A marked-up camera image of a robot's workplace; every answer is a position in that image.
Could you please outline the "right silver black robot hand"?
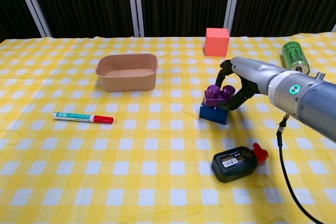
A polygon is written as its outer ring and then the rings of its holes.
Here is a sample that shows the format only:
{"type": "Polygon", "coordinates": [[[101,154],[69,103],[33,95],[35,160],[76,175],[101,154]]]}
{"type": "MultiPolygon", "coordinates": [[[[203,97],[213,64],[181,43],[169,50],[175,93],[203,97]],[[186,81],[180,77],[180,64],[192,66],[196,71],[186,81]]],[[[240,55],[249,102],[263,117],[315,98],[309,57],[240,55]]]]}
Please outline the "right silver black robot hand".
{"type": "Polygon", "coordinates": [[[220,102],[218,106],[226,111],[233,111],[255,94],[267,95],[271,80],[285,71],[285,68],[244,57],[223,61],[215,85],[221,87],[225,77],[233,73],[240,77],[242,85],[229,101],[220,102]]]}

